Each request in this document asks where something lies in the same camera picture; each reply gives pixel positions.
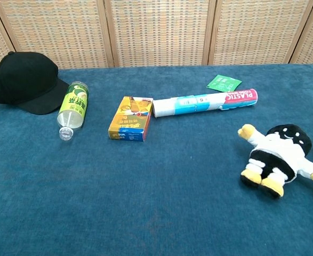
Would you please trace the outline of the woven bamboo folding screen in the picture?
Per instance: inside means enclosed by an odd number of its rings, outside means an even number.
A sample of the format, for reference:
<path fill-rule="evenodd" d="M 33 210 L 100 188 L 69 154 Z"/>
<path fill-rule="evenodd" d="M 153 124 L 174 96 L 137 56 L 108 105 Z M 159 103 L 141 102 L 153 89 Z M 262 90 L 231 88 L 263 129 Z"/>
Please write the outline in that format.
<path fill-rule="evenodd" d="M 59 68 L 313 63 L 313 0 L 0 0 L 0 59 Z"/>

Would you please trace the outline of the blue felt table cover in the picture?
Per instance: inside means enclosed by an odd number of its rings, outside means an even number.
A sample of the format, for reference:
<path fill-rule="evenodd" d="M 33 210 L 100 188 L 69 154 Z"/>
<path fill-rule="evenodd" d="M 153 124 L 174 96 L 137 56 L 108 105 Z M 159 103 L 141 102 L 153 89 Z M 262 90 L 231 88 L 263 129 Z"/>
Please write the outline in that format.
<path fill-rule="evenodd" d="M 111 140 L 126 95 L 206 94 L 216 76 L 256 105 L 152 118 L 144 142 Z M 90 97 L 83 126 L 0 105 L 0 256 L 313 256 L 313 181 L 273 199 L 241 183 L 252 146 L 238 129 L 294 123 L 311 137 L 313 65 L 61 70 Z"/>

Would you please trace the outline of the black baseball cap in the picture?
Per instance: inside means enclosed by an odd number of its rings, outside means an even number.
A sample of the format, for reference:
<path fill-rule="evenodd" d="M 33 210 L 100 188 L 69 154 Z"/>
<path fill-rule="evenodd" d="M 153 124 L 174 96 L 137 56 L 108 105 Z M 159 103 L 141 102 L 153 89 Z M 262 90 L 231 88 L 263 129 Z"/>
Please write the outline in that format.
<path fill-rule="evenodd" d="M 35 115 L 60 108 L 69 87 L 58 66 L 38 52 L 9 52 L 0 61 L 0 104 Z"/>

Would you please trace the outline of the plastic food wrap roll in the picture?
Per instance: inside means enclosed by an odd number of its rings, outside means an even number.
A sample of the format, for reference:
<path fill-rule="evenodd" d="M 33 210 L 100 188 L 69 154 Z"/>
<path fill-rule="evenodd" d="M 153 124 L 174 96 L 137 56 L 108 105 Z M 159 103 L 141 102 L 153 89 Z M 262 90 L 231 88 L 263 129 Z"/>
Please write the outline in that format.
<path fill-rule="evenodd" d="M 153 101 L 155 117 L 197 113 L 209 110 L 227 110 L 252 106 L 258 101 L 255 89 L 221 92 L 212 94 L 172 97 Z"/>

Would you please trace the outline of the clear bottle with green label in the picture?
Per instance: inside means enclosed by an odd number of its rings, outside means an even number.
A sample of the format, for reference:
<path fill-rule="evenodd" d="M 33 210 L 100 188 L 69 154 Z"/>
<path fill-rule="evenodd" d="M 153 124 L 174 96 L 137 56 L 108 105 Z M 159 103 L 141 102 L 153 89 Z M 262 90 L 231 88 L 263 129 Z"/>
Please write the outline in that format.
<path fill-rule="evenodd" d="M 57 116 L 57 123 L 60 126 L 60 139 L 70 140 L 74 131 L 82 127 L 88 98 L 89 90 L 85 83 L 74 81 L 68 87 Z"/>

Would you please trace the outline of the orange and blue carton box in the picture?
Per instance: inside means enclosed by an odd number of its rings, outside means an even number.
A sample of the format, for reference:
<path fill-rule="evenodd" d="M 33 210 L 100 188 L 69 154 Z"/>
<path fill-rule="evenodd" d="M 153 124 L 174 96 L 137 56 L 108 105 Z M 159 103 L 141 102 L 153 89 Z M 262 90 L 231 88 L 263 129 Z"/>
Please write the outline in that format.
<path fill-rule="evenodd" d="M 110 139 L 145 141 L 153 98 L 124 96 L 110 123 Z"/>

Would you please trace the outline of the green square sachet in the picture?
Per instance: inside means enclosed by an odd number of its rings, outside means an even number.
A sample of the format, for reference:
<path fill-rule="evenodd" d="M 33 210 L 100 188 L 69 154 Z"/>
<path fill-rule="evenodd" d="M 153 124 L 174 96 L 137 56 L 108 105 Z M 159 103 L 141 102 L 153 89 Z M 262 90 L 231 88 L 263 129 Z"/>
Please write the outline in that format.
<path fill-rule="evenodd" d="M 210 81 L 206 87 L 208 89 L 216 90 L 219 92 L 232 92 L 241 83 L 242 83 L 241 80 L 235 78 L 223 75 L 216 75 L 215 78 L 212 81 Z"/>

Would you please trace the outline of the black white plush toy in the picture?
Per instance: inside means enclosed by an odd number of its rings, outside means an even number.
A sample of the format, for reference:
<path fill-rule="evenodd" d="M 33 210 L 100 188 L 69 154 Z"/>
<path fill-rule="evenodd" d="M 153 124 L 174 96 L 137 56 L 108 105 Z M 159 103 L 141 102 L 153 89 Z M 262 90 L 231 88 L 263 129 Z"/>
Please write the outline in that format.
<path fill-rule="evenodd" d="M 253 125 L 244 124 L 238 135 L 254 147 L 240 174 L 244 184 L 261 186 L 279 198 L 284 195 L 284 184 L 292 182 L 298 174 L 313 180 L 313 162 L 306 158 L 312 142 L 299 126 L 277 125 L 264 135 Z"/>

